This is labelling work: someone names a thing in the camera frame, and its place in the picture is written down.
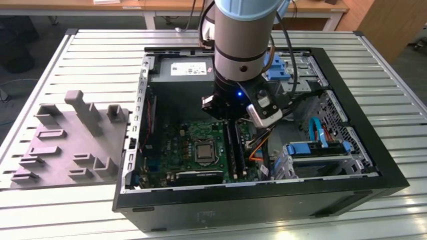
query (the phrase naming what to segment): wooden desk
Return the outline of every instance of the wooden desk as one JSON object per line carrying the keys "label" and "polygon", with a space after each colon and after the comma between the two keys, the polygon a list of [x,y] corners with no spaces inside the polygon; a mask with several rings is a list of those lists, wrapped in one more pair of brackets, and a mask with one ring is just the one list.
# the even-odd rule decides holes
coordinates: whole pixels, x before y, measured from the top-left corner
{"label": "wooden desk", "polygon": [[[145,18],[149,16],[189,16],[193,0],[145,0]],[[195,15],[199,16],[203,0],[196,0]],[[286,18],[292,17],[294,4],[288,6]],[[326,3],[323,0],[298,0],[296,1],[298,18],[326,19],[322,25],[323,31],[334,31],[343,13],[348,12],[348,7],[343,0],[338,0],[335,5]]]}
{"label": "wooden desk", "polygon": [[144,10],[144,0],[132,1],[121,0],[116,4],[99,4],[93,5],[93,0],[1,0],[0,10],[96,10],[112,11],[124,10]]}
{"label": "wooden desk", "polygon": [[[156,16],[189,16],[193,0],[121,0],[117,4],[93,5],[92,0],[0,0],[0,15],[24,16],[143,16],[147,29],[156,29]],[[200,15],[203,0],[196,0],[193,16]],[[336,5],[323,0],[296,2],[299,18],[327,19],[323,30],[334,31],[348,7],[343,0]],[[286,17],[291,18],[294,5]]]}

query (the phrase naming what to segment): table leg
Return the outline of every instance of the table leg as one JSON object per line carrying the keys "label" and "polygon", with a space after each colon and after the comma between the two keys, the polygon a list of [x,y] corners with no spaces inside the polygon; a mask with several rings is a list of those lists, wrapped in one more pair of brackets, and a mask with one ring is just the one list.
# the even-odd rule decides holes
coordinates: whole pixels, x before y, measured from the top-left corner
{"label": "table leg", "polygon": [[47,16],[47,18],[52,25],[59,24],[59,16]]}
{"label": "table leg", "polygon": [[145,18],[145,26],[148,30],[156,29],[156,23],[155,23],[155,12],[153,11],[145,11],[143,13],[143,16]]}
{"label": "table leg", "polygon": [[343,13],[342,12],[332,12],[331,17],[327,19],[327,22],[323,27],[323,31],[335,31],[336,26],[342,20]]}

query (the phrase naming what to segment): white sticker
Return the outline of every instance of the white sticker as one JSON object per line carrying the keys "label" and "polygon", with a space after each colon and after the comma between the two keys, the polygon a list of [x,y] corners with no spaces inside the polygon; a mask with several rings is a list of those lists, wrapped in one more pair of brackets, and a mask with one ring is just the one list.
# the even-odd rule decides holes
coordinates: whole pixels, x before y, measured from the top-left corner
{"label": "white sticker", "polygon": [[206,62],[173,62],[171,76],[207,75]]}
{"label": "white sticker", "polygon": [[264,96],[260,100],[258,100],[258,103],[262,108],[267,107],[270,105],[270,99],[267,96]]}
{"label": "white sticker", "polygon": [[140,6],[124,6],[123,9],[141,9]]}
{"label": "white sticker", "polygon": [[268,176],[268,169],[263,164],[260,165],[260,171],[266,176]]}

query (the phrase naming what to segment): metal case frame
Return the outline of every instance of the metal case frame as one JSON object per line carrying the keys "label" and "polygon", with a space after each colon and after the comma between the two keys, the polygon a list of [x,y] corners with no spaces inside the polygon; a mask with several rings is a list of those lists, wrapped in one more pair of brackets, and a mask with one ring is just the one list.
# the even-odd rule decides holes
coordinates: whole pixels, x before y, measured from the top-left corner
{"label": "metal case frame", "polygon": [[[181,47],[179,50],[193,54],[200,48]],[[348,118],[348,126],[343,127],[354,128],[380,176],[144,193],[123,192],[124,178],[119,177],[112,210],[123,213],[141,231],[206,229],[336,216],[371,198],[391,195],[410,185],[326,51],[323,48],[295,49],[303,50],[311,52]],[[173,49],[151,48],[149,51]],[[147,64],[143,64],[140,86],[147,85]],[[145,89],[137,91],[137,102],[144,102],[144,92]],[[124,158],[132,157],[135,161],[132,154],[136,150],[128,151]],[[121,170],[132,167],[123,164]]]}

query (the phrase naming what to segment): black cable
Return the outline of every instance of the black cable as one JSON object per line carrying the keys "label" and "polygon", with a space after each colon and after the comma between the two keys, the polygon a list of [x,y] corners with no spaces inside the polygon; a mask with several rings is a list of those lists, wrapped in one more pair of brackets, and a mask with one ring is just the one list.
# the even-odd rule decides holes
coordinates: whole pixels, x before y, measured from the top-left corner
{"label": "black cable", "polygon": [[8,100],[4,100],[1,97],[1,91],[0,91],[0,102],[7,104],[8,102],[11,102],[11,98],[8,98]]}
{"label": "black cable", "polygon": [[284,34],[284,37],[286,37],[286,43],[287,43],[288,53],[290,53],[290,55],[291,55],[291,62],[292,62],[292,67],[294,67],[292,91],[291,91],[291,93],[288,94],[290,97],[292,98],[292,97],[294,97],[294,94],[295,94],[295,91],[296,91],[298,81],[299,81],[299,70],[298,70],[296,61],[295,61],[295,55],[294,55],[294,50],[292,50],[291,38],[290,38],[290,35],[288,35],[288,31],[287,31],[287,29],[286,29],[286,26],[283,26],[282,19],[280,19],[280,15],[279,15],[278,12],[275,12],[275,18],[276,18],[278,21],[279,21],[280,28],[282,28],[282,31],[283,31],[283,34]]}
{"label": "black cable", "polygon": [[274,130],[275,127],[276,127],[276,125],[272,125],[272,126],[267,127],[263,132],[258,132],[255,138],[248,142],[247,146],[251,147],[251,146],[255,145],[255,143],[256,143],[259,140],[263,141],[264,138],[268,137],[268,134],[271,133],[271,131]]}
{"label": "black cable", "polygon": [[275,58],[275,40],[274,40],[274,36],[270,34],[270,41],[271,41],[271,47],[270,47],[270,56],[268,56],[268,62],[267,65],[262,68],[260,73],[267,72],[267,70],[270,69],[270,67],[272,66],[274,63],[274,58]]}
{"label": "black cable", "polygon": [[187,26],[185,26],[184,31],[188,30],[189,22],[192,21],[195,6],[196,6],[196,0],[192,1],[191,13],[189,13],[189,18],[188,18],[188,22],[187,22]]}
{"label": "black cable", "polygon": [[294,3],[294,13],[295,13],[295,18],[299,17],[299,7],[296,6],[295,0],[291,0]]}
{"label": "black cable", "polygon": [[207,41],[203,39],[203,22],[206,20],[206,17],[207,17],[207,14],[208,14],[208,11],[211,10],[211,8],[214,7],[215,5],[215,1],[212,1],[210,3],[210,5],[207,6],[206,10],[203,11],[202,15],[200,15],[200,22],[199,22],[199,41],[203,45],[206,45]]}

